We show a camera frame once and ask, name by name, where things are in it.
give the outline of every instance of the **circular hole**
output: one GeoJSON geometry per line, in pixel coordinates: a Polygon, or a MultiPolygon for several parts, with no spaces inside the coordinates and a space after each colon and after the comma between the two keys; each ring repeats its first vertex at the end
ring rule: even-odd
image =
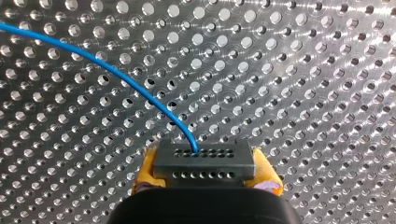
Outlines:
{"type": "Polygon", "coordinates": [[[151,3],[145,3],[142,6],[142,11],[146,16],[152,15],[154,13],[154,6],[151,3]]]}
{"type": "Polygon", "coordinates": [[[125,28],[120,28],[118,32],[118,36],[121,40],[127,40],[131,36],[129,31],[125,28]]]}
{"type": "Polygon", "coordinates": [[[211,178],[211,179],[216,178],[216,173],[215,172],[210,172],[208,177],[211,178]]]}
{"type": "Polygon", "coordinates": [[[384,36],[382,37],[382,42],[384,42],[384,43],[389,43],[389,41],[390,41],[390,35],[384,35],[384,36]]]}
{"type": "Polygon", "coordinates": [[[348,10],[349,6],[347,4],[342,4],[340,7],[340,13],[345,14],[348,10]]]}
{"type": "Polygon", "coordinates": [[[105,37],[105,29],[103,29],[101,26],[96,26],[95,28],[93,28],[93,35],[96,38],[103,38],[105,37]]]}
{"type": "Polygon", "coordinates": [[[205,178],[207,177],[206,172],[201,172],[201,173],[199,174],[199,177],[201,177],[202,179],[205,179],[205,178]]]}
{"type": "Polygon", "coordinates": [[[366,7],[365,13],[367,15],[371,15],[371,14],[373,14],[373,12],[374,12],[374,7],[373,6],[366,7]]]}
{"type": "Polygon", "coordinates": [[[280,21],[282,21],[282,14],[280,14],[279,12],[274,12],[270,16],[270,21],[273,24],[279,23],[280,21]]]}
{"type": "Polygon", "coordinates": [[[382,29],[382,27],[384,27],[384,22],[383,21],[374,21],[372,23],[372,28],[374,30],[380,30],[380,29],[382,29]]]}
{"type": "Polygon", "coordinates": [[[175,44],[178,41],[178,34],[176,32],[169,33],[168,41],[171,44],[175,44]]]}
{"type": "Polygon", "coordinates": [[[103,10],[103,3],[101,0],[93,0],[91,2],[91,9],[94,12],[101,12],[103,10]]]}
{"type": "Polygon", "coordinates": [[[78,8],[77,0],[66,0],[64,4],[70,11],[75,11],[78,8]]]}
{"type": "Polygon", "coordinates": [[[128,6],[128,4],[127,4],[126,2],[124,2],[124,1],[119,1],[119,2],[117,3],[116,9],[117,9],[117,11],[118,11],[120,14],[126,14],[126,13],[129,11],[129,6],[128,6]]]}
{"type": "Polygon", "coordinates": [[[253,10],[247,11],[245,13],[245,21],[253,22],[254,20],[256,20],[256,12],[254,12],[253,10]]]}
{"type": "Polygon", "coordinates": [[[390,16],[395,17],[396,16],[396,7],[394,7],[391,11],[390,11],[390,16]]]}
{"type": "Polygon", "coordinates": [[[351,18],[351,19],[346,21],[346,26],[349,29],[355,29],[358,26],[358,24],[359,24],[358,19],[351,18]]]}
{"type": "Polygon", "coordinates": [[[269,50],[276,48],[277,41],[273,38],[270,38],[267,40],[265,43],[265,47],[267,47],[269,50]]]}
{"type": "Polygon", "coordinates": [[[101,86],[106,86],[106,85],[108,84],[108,82],[109,82],[109,80],[108,80],[108,77],[107,77],[107,76],[104,76],[104,75],[99,76],[99,78],[98,78],[98,83],[99,83],[101,86]]]}
{"type": "Polygon", "coordinates": [[[181,172],[181,178],[185,179],[188,177],[189,177],[189,174],[187,172],[181,172]]]}
{"type": "Polygon", "coordinates": [[[341,38],[341,32],[340,31],[335,31],[332,34],[332,39],[337,40],[337,39],[340,39],[340,38],[341,38]]]}
{"type": "Polygon", "coordinates": [[[332,25],[333,18],[331,16],[326,16],[326,17],[323,17],[320,22],[323,27],[327,28],[332,25]]]}
{"type": "Polygon", "coordinates": [[[219,172],[218,173],[218,178],[222,179],[222,178],[225,178],[225,177],[226,177],[226,174],[224,172],[219,172]]]}
{"type": "Polygon", "coordinates": [[[56,34],[56,26],[52,23],[47,23],[44,25],[44,32],[47,35],[55,35],[56,34]]]}
{"type": "Polygon", "coordinates": [[[229,9],[227,8],[223,8],[220,12],[219,12],[219,18],[222,21],[227,21],[228,19],[230,19],[231,16],[231,12],[229,9]]]}
{"type": "Polygon", "coordinates": [[[202,7],[196,7],[193,11],[195,19],[200,20],[205,15],[205,10],[202,7]]]}
{"type": "Polygon", "coordinates": [[[198,46],[198,45],[202,44],[202,42],[204,42],[204,37],[203,37],[202,35],[200,35],[200,34],[195,34],[195,35],[192,37],[192,43],[193,43],[194,45],[198,46]]]}
{"type": "Polygon", "coordinates": [[[308,18],[306,17],[306,15],[305,15],[304,13],[299,14],[299,15],[296,17],[296,23],[297,23],[297,25],[299,25],[299,26],[302,26],[302,25],[306,24],[307,21],[308,21],[308,18]]]}
{"type": "Polygon", "coordinates": [[[150,30],[146,30],[145,32],[143,32],[143,38],[147,42],[150,42],[150,41],[154,40],[154,33],[150,30]]]}

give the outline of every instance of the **yellow object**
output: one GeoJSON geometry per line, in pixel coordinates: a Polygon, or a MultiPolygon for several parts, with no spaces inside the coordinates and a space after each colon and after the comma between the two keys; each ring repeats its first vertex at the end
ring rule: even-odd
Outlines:
{"type": "Polygon", "coordinates": [[[142,167],[137,175],[137,179],[134,181],[132,186],[132,194],[136,193],[136,186],[139,183],[150,183],[154,186],[166,187],[165,180],[155,179],[152,175],[152,164],[154,163],[155,153],[157,152],[156,147],[150,147],[146,150],[145,159],[143,159],[142,167]]]}
{"type": "Polygon", "coordinates": [[[253,149],[253,160],[256,164],[256,174],[254,175],[254,179],[245,181],[245,187],[253,188],[261,182],[274,181],[280,188],[273,189],[273,193],[280,196],[283,192],[282,180],[280,180],[271,163],[265,158],[260,147],[255,147],[253,149]]]}
{"type": "MultiPolygon", "coordinates": [[[[156,147],[151,147],[146,150],[145,159],[143,160],[139,175],[134,181],[133,194],[135,194],[136,186],[140,183],[150,183],[153,186],[166,187],[165,180],[155,179],[152,174],[152,165],[154,163],[156,151],[156,147]]],[[[278,189],[273,189],[273,193],[278,196],[281,195],[283,191],[283,183],[259,147],[255,147],[253,149],[253,160],[256,164],[256,174],[254,179],[245,181],[245,187],[253,188],[261,182],[273,181],[280,186],[278,189]]]]}

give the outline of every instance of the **blue wire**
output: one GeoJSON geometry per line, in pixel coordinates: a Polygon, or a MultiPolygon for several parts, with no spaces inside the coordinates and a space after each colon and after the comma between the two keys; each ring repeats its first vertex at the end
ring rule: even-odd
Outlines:
{"type": "Polygon", "coordinates": [[[105,63],[105,62],[103,62],[101,60],[96,59],[95,56],[93,56],[92,54],[90,54],[87,51],[84,51],[82,49],[76,48],[76,47],[74,47],[72,45],[68,45],[68,44],[62,43],[59,40],[56,40],[54,38],[51,38],[51,37],[48,37],[48,36],[45,36],[45,35],[40,35],[38,33],[32,32],[32,31],[22,30],[22,29],[19,29],[19,28],[15,27],[15,26],[11,26],[11,25],[8,25],[8,24],[2,23],[2,22],[0,22],[0,30],[12,33],[14,35],[22,35],[22,36],[25,36],[25,37],[41,40],[41,41],[43,41],[43,42],[45,42],[47,44],[54,45],[54,46],[56,46],[56,47],[58,47],[60,49],[65,49],[65,50],[74,52],[74,53],[84,57],[85,59],[88,59],[91,62],[100,65],[101,67],[103,67],[107,71],[109,71],[112,74],[114,74],[116,77],[124,80],[132,88],[134,88],[141,95],[143,95],[146,99],[148,99],[148,101],[150,103],[152,103],[153,105],[157,106],[157,108],[159,110],[161,110],[170,120],[172,120],[176,124],[176,126],[186,135],[187,139],[190,142],[192,150],[195,153],[198,152],[197,143],[196,143],[196,141],[194,139],[194,136],[190,133],[189,129],[171,111],[169,111],[163,104],[161,104],[160,101],[155,99],[148,91],[146,91],[143,87],[141,87],[139,84],[134,82],[130,77],[128,77],[125,74],[123,74],[117,68],[115,68],[112,65],[110,65],[108,63],[105,63]]]}

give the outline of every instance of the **silver metal background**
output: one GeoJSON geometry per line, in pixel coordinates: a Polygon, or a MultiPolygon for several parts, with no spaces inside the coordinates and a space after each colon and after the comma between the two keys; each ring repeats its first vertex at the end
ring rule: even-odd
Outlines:
{"type": "MultiPolygon", "coordinates": [[[[1,21],[114,64],[199,141],[262,146],[304,223],[395,223],[395,16],[393,0],[0,0],[1,21]]],[[[182,137],[51,48],[0,33],[0,223],[105,223],[142,148],[182,137]]]]}

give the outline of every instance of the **wire insulation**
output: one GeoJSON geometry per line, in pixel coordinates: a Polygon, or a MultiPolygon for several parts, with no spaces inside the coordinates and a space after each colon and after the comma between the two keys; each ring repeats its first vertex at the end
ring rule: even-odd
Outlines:
{"type": "Polygon", "coordinates": [[[105,63],[101,60],[98,60],[95,58],[94,55],[90,54],[87,51],[84,51],[82,49],[76,48],[72,45],[69,44],[65,44],[62,43],[61,41],[45,36],[45,35],[41,35],[32,31],[28,31],[28,30],[22,30],[19,29],[15,26],[11,26],[5,23],[0,22],[0,30],[12,33],[14,35],[22,35],[28,38],[33,38],[33,39],[38,39],[41,40],[47,44],[51,44],[53,46],[56,46],[60,49],[64,49],[64,50],[68,50],[70,52],[74,52],[82,57],[84,57],[85,59],[90,60],[93,63],[96,63],[98,65],[100,65],[101,67],[103,67],[104,69],[106,69],[108,72],[114,74],[116,77],[122,79],[123,81],[125,81],[126,83],[128,83],[132,88],[134,88],[136,91],[138,91],[141,95],[143,95],[146,99],[148,99],[148,101],[150,103],[152,103],[153,105],[155,105],[159,110],[161,110],[170,120],[172,120],[176,126],[186,135],[187,139],[190,142],[191,148],[192,150],[197,153],[198,152],[198,146],[197,143],[195,141],[194,136],[190,133],[189,129],[183,124],[183,122],[181,122],[171,111],[169,111],[163,104],[161,104],[160,101],[158,101],[157,99],[155,99],[148,91],[146,91],[143,87],[141,87],[139,84],[137,84],[136,82],[134,82],[130,77],[126,76],[125,74],[123,74],[120,70],[118,70],[117,68],[113,67],[112,65],[105,63]]]}

